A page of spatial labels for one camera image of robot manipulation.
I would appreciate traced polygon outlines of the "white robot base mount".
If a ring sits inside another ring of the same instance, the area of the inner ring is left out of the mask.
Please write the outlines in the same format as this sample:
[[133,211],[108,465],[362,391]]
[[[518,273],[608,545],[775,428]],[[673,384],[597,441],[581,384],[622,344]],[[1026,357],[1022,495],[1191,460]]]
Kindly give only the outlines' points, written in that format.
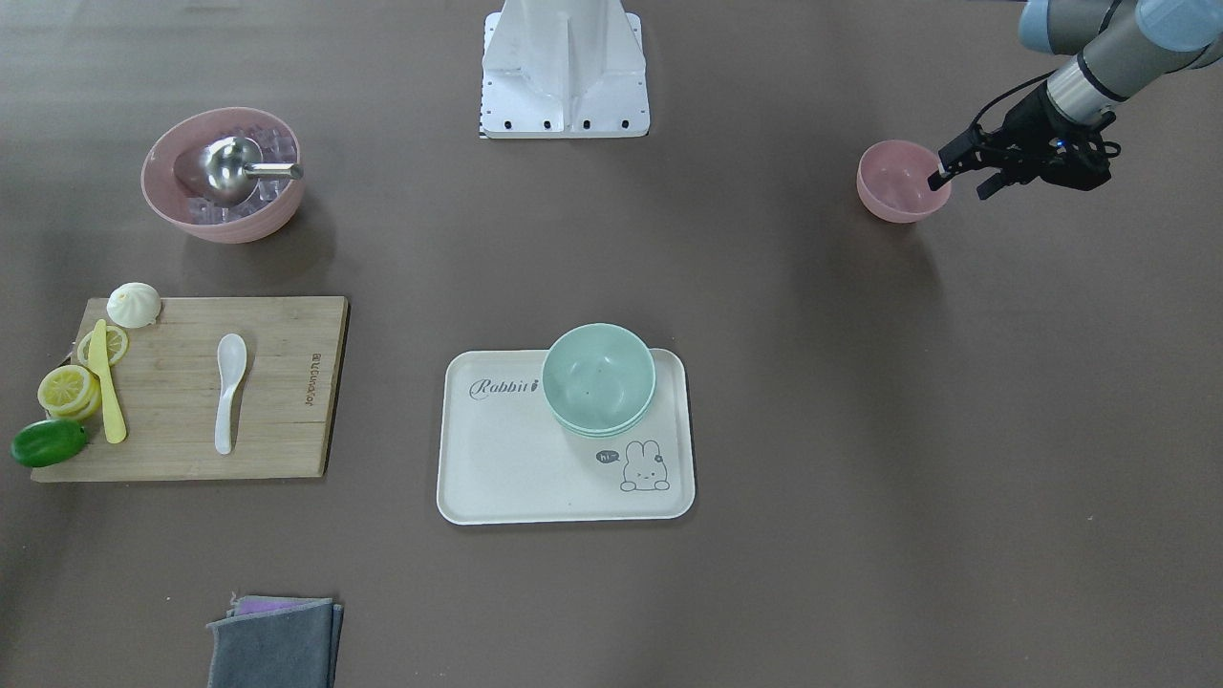
[[642,23],[620,1],[506,1],[483,22],[478,134],[624,139],[651,130]]

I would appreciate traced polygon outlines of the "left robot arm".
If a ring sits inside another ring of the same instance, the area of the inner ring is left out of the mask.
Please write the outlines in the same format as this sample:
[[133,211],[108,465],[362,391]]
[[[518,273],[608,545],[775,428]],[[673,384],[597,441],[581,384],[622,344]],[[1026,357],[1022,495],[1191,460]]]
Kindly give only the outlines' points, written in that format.
[[997,130],[974,120],[939,149],[929,176],[938,191],[969,171],[991,169],[982,200],[1035,180],[1088,191],[1110,178],[1120,148],[1104,139],[1117,108],[1161,75],[1221,57],[1218,1],[1030,1],[1019,34],[1031,51],[1062,54],[1048,75],[1022,82],[1021,100]]

